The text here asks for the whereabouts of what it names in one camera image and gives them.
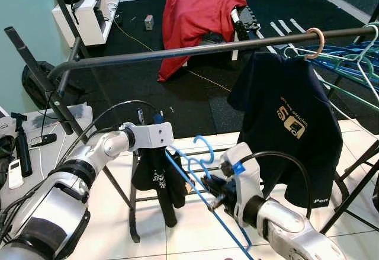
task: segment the yellow cable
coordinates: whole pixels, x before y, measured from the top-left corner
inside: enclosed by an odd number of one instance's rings
[[[218,85],[219,87],[225,89],[226,91],[231,92],[231,90],[227,89],[226,87],[223,87],[221,84],[218,84],[217,82],[211,81],[210,79],[205,78],[205,77],[203,77],[203,76],[201,76],[201,75],[198,75],[197,73],[194,73],[194,72],[192,72],[192,71],[190,71],[190,70],[187,70],[187,71],[190,72],[191,74],[195,75],[195,76],[198,76],[199,78],[203,78],[203,79],[205,79],[206,81],[209,81],[209,82],[211,82],[211,83],[213,83],[213,84]]]
[[[137,41],[138,43],[140,43],[142,46],[144,46],[144,47],[147,48],[148,50],[150,50],[150,51],[152,51],[152,52],[154,51],[153,49],[151,49],[150,47],[148,47],[147,45],[145,45],[144,43],[142,43],[140,40],[138,40],[138,39],[132,37],[131,35],[129,35],[128,33],[126,33],[126,32],[125,32],[125,31],[124,31],[124,30],[123,30],[123,29],[122,29],[122,28],[116,23],[116,21],[113,21],[113,23],[116,24],[117,28],[120,29],[120,31],[121,31],[122,33],[124,33],[127,37],[133,39],[134,41]],[[205,77],[203,77],[203,76],[201,76],[201,75],[198,75],[197,73],[194,73],[194,72],[192,72],[192,71],[190,71],[190,70],[187,70],[187,71],[190,72],[191,74],[195,75],[195,76],[198,76],[199,78],[202,78],[202,79],[205,79],[206,81],[211,82],[212,84],[216,84],[216,85],[218,85],[219,87],[225,89],[226,91],[231,92],[231,90],[227,89],[226,87],[223,87],[222,85],[218,84],[217,82],[214,82],[214,81],[212,81],[212,80],[210,80],[210,79],[208,79],[208,78],[205,78]]]
[[[124,33],[126,36],[128,36],[128,37],[131,38],[131,39],[133,39],[134,41],[137,41],[138,43],[140,43],[142,46],[144,46],[144,47],[147,48],[148,50],[150,50],[150,51],[152,51],[152,52],[154,51],[153,49],[147,47],[147,45],[143,44],[140,40],[138,40],[138,39],[132,37],[131,35],[129,35],[128,33],[126,33],[126,32],[125,32],[120,26],[118,26],[118,24],[116,23],[116,21],[113,21],[113,23],[116,24],[116,26],[118,27],[118,29],[120,29],[121,32]]]

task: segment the printed logo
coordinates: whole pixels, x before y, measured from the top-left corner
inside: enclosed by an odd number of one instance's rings
[[[327,198],[327,199],[315,199],[315,201],[314,201],[314,203],[316,204],[316,203],[326,203],[326,202],[328,202],[329,201],[329,198]]]
[[[158,173],[154,170],[153,181],[158,182],[159,187],[160,187],[161,189],[166,188],[166,181],[165,181],[165,175],[164,175],[164,174],[158,174]]]
[[[298,140],[306,131],[307,123],[290,107],[287,101],[282,97],[281,100],[286,106],[280,106],[277,111],[278,118],[284,122],[284,127]]]

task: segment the remote control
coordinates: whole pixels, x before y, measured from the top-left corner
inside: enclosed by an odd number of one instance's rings
[[[24,183],[24,178],[21,174],[20,160],[16,159],[9,164],[8,182],[10,189],[16,189]]]

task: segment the black floor mat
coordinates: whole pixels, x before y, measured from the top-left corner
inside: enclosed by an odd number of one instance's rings
[[[162,14],[166,0],[139,0],[120,2],[118,12],[123,13],[123,29],[134,38],[140,40],[153,50],[162,50]],[[276,37],[278,34],[270,26],[271,21],[285,20],[287,25],[298,33],[290,18],[294,18],[304,29],[319,27],[322,30],[360,27],[362,24],[342,9],[326,0],[247,0],[261,24],[261,33],[265,37]],[[153,31],[144,30],[144,18],[152,14],[154,17]],[[330,39],[328,44],[344,46],[351,43],[350,38]],[[317,41],[303,45],[317,44]],[[102,46],[90,47],[92,57],[148,52],[138,42],[123,34],[114,24],[107,43]],[[251,52],[239,53],[237,61],[230,60],[230,53],[194,56],[190,59],[188,70],[204,76],[231,89],[241,70],[249,59]],[[145,99],[164,110],[166,118],[174,128],[176,138],[191,137],[197,134],[214,134],[238,131],[242,122],[242,114],[234,111],[226,102],[228,92],[205,81],[185,69],[180,69],[167,82],[157,82],[160,60],[140,62],[129,65],[97,68],[100,81],[114,104],[127,99]],[[333,74],[321,70],[325,78],[333,78]],[[83,97],[94,108],[94,117],[109,107],[104,95],[99,90],[89,70],[72,72],[73,78],[90,94]],[[365,89],[349,81],[342,86],[352,88],[357,94],[366,93]],[[357,106],[355,101],[335,94],[333,101],[350,114],[359,114],[371,128],[378,126],[378,117],[364,106]],[[137,106],[126,106],[117,111],[121,121],[137,122]],[[108,127],[117,120],[114,114],[106,116],[97,127]]]

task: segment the pink ring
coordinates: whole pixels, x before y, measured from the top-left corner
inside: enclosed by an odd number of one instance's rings
[[[317,35],[319,36],[320,38],[320,47],[319,49],[317,50],[317,52],[315,54],[307,54],[304,58],[305,59],[315,59],[319,56],[319,54],[321,54],[322,50],[324,49],[324,46],[325,46],[325,37],[324,37],[324,34],[322,33],[322,31],[318,28],[309,28],[307,30],[307,33],[309,32],[315,32],[317,33]]]

